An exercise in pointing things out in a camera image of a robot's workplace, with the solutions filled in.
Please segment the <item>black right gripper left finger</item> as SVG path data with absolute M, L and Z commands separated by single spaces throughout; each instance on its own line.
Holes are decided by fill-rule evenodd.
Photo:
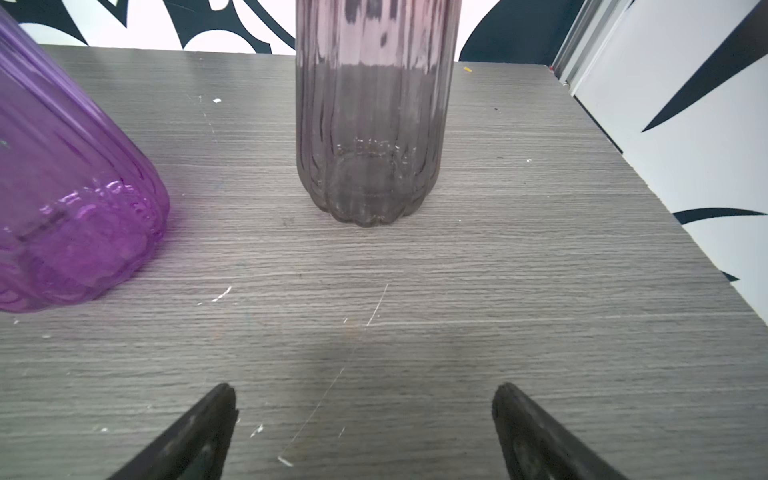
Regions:
M 235 389 L 218 384 L 111 478 L 220 479 L 238 414 Z

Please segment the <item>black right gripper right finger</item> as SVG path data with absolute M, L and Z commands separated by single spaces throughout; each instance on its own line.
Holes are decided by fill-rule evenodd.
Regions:
M 512 383 L 496 390 L 492 418 L 511 479 L 626 479 Z

